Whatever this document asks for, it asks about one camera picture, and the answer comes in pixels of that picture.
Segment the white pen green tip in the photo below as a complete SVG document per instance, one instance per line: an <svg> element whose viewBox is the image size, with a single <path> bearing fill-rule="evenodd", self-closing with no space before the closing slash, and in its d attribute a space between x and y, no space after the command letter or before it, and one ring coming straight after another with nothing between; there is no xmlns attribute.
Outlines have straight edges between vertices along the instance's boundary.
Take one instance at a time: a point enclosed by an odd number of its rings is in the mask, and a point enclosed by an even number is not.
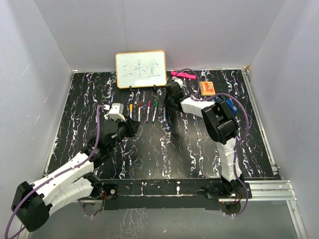
<svg viewBox="0 0 319 239"><path fill-rule="evenodd" d="M156 120L156 114L157 114L157 106L155 106L154 108L154 113L153 113L153 118L152 118L152 123L155 123L155 120Z"/></svg>

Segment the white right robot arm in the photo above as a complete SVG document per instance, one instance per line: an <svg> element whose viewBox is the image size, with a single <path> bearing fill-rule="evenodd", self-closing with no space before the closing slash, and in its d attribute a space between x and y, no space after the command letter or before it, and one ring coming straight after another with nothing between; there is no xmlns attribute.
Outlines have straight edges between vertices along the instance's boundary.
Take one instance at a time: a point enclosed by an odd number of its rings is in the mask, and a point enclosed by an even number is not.
<svg viewBox="0 0 319 239"><path fill-rule="evenodd" d="M192 114L204 120L210 138L216 143L221 161L221 187L225 196L232 198L240 192L242 172L236 160L236 137L239 125L227 102L204 101L186 96L178 81L165 86L164 103L168 108Z"/></svg>

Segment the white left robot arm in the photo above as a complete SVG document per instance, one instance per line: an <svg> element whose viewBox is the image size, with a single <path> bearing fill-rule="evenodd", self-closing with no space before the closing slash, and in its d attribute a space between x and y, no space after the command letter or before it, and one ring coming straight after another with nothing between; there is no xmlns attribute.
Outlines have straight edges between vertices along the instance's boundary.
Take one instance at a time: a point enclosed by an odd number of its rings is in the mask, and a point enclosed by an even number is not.
<svg viewBox="0 0 319 239"><path fill-rule="evenodd" d="M70 161L32 184L24 181L17 187L11 207L14 215L33 232L64 206L86 197L101 197L103 184L94 170L110 158L125 138L134 137L139 126L139 121L129 117L110 119L98 126L96 136Z"/></svg>

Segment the white pen purple tip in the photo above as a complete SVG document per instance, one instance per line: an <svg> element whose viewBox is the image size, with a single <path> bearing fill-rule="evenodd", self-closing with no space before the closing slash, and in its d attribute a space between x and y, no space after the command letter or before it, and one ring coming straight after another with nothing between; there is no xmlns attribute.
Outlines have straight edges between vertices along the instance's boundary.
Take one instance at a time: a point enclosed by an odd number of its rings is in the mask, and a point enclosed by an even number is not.
<svg viewBox="0 0 319 239"><path fill-rule="evenodd" d="M149 115L150 115L150 106L147 108L147 118L146 118L146 123L149 122Z"/></svg>

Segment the white pen red tip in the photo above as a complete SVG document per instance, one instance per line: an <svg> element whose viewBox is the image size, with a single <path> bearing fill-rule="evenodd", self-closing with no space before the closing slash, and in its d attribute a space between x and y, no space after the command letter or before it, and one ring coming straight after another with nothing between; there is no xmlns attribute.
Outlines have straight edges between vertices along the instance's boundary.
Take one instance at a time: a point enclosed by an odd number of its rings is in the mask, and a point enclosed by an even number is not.
<svg viewBox="0 0 319 239"><path fill-rule="evenodd" d="M141 107L138 107L138 121L141 121Z"/></svg>

